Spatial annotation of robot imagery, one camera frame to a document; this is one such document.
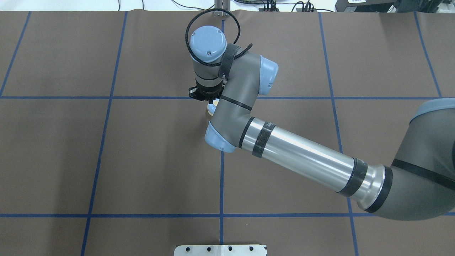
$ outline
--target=white mounting plate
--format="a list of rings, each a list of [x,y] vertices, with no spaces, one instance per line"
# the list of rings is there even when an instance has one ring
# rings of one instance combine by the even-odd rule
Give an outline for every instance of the white mounting plate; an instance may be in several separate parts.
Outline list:
[[[174,256],[267,256],[266,245],[177,246]]]

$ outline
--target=blue lid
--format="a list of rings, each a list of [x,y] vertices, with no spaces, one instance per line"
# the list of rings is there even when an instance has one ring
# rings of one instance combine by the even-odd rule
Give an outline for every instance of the blue lid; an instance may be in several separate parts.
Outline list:
[[[205,131],[205,142],[207,142],[210,146],[227,153],[234,152],[236,148],[225,140],[223,136],[215,130],[210,122],[208,122],[207,131]]]
[[[267,95],[272,89],[273,82],[278,73],[278,64],[262,57],[259,80],[259,94]]]
[[[190,38],[191,50],[204,62],[213,62],[221,57],[227,46],[226,37],[214,26],[202,26]]]
[[[427,101],[417,109],[417,113],[411,119],[411,122],[414,118],[423,115],[425,113],[436,111],[440,109],[455,108],[455,98],[443,98],[443,99],[434,99]]]

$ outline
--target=metal tube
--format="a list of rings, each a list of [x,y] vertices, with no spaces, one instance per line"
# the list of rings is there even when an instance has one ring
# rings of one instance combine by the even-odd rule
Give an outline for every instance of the metal tube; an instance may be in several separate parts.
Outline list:
[[[257,118],[251,122],[242,149],[253,151],[264,123]],[[353,158],[279,127],[270,134],[262,158],[337,192],[345,187],[354,168]]]

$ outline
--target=gray robot arm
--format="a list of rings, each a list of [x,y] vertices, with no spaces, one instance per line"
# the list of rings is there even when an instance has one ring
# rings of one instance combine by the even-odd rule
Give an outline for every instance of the gray robot arm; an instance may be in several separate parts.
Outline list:
[[[191,36],[191,49],[202,61],[229,62],[228,45],[216,27]],[[193,58],[197,86],[190,96],[219,103],[206,131],[216,149],[235,148],[268,159],[355,200],[369,213],[394,220],[423,220],[455,207],[455,98],[425,103],[410,123],[391,167],[369,165],[251,116],[258,94],[267,94],[278,72],[276,63],[247,52],[233,60],[225,86],[220,66]]]

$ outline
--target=white label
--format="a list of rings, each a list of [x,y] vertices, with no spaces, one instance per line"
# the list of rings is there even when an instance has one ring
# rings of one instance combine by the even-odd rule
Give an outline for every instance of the white label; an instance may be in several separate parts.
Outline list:
[[[355,9],[357,9],[357,6],[346,7],[344,12],[355,12]]]

